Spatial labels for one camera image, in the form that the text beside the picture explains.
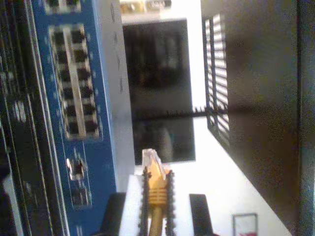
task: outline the black panel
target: black panel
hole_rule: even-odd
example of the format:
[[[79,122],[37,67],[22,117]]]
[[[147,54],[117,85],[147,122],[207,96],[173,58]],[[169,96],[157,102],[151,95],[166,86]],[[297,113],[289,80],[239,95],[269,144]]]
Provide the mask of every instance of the black panel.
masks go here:
[[[224,16],[230,144],[224,147],[296,235],[296,4],[288,0],[203,0],[201,9],[203,24],[217,14]]]
[[[212,236],[212,225],[207,204],[207,198],[204,194],[189,194],[193,233],[195,236]]]
[[[299,1],[300,116],[300,231],[314,235],[315,175],[315,2]]]
[[[25,2],[1,0],[0,4],[0,118],[22,227],[25,235],[61,235]]]
[[[9,160],[7,157],[5,136],[0,116],[0,181],[2,181],[9,173]]]
[[[127,25],[123,30],[136,164],[146,148],[155,149],[162,162],[194,160],[191,118],[145,119],[147,114],[191,110],[187,21]]]
[[[119,235],[125,199],[126,193],[114,193],[109,197],[100,232],[95,235]]]

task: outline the ventilation grille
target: ventilation grille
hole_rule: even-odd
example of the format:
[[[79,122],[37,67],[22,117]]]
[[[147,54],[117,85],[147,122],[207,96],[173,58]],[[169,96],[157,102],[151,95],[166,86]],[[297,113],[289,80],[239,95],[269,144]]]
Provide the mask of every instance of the ventilation grille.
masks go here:
[[[208,117],[208,124],[229,145],[228,115],[216,115],[217,111],[228,110],[224,17],[215,15],[204,24],[207,107],[214,111],[214,115]]]

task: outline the blue panel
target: blue panel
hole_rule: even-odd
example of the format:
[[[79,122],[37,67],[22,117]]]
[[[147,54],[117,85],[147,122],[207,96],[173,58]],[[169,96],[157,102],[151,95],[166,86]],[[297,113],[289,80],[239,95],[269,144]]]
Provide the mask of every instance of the blue panel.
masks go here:
[[[78,231],[81,231],[80,228],[82,228],[83,235],[90,235],[98,231],[109,195],[116,191],[105,95],[107,83],[101,70],[92,1],[81,1],[81,6],[82,12],[80,13],[46,15],[43,2],[40,0],[32,1],[59,171],[62,180],[63,197],[71,235],[77,235]],[[48,34],[49,26],[65,24],[84,24],[85,34],[90,35],[87,46],[90,68],[93,73],[94,99],[100,130],[100,139],[97,140],[68,140],[65,136],[61,103],[57,92],[57,82]],[[103,73],[106,75],[105,66],[103,67]],[[70,180],[65,162],[66,158],[74,158],[75,154],[80,155],[88,166],[87,175],[85,175],[82,184],[91,192],[92,205],[83,208],[72,206],[70,189],[78,187],[78,183]]]

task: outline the port block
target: port block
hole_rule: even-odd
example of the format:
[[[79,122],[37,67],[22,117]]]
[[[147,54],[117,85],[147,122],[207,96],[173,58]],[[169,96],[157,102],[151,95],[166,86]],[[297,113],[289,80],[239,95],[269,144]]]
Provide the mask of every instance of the port block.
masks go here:
[[[68,139],[99,138],[84,26],[49,27],[49,35],[65,136]]]
[[[44,0],[46,14],[81,12],[80,0]]]

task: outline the white wall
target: white wall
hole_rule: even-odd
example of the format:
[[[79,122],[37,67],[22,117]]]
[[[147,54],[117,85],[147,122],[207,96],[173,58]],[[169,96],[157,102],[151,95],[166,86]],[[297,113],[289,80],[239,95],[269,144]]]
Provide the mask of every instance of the white wall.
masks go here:
[[[18,236],[23,236],[22,222],[20,217],[20,211],[16,198],[16,190],[13,185],[12,173],[9,174],[2,182],[4,191],[10,197],[11,209],[14,218],[14,225]]]
[[[168,18],[173,15],[187,18],[192,103],[203,107],[206,101],[200,1],[172,2],[172,12],[160,14],[159,17]],[[208,131],[206,119],[195,118],[193,124],[196,161],[172,164],[171,168],[187,191],[206,194],[214,232],[232,236],[232,215],[255,212],[258,214],[258,235],[291,235]]]

